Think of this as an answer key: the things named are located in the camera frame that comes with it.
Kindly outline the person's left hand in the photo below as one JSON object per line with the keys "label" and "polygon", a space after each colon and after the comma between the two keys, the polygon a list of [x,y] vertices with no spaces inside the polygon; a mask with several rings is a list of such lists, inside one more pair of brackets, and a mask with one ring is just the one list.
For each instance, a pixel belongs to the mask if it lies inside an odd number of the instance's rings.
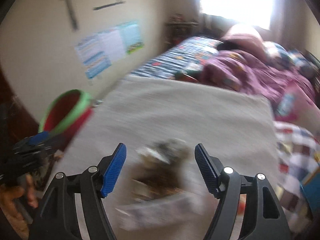
{"label": "person's left hand", "polygon": [[1,185],[1,209],[4,212],[5,218],[8,219],[9,224],[21,239],[28,239],[29,229],[24,220],[23,215],[17,209],[15,200],[24,197],[27,204],[35,209],[39,206],[36,197],[36,190],[33,178],[30,174],[23,175],[24,186],[7,187]]}

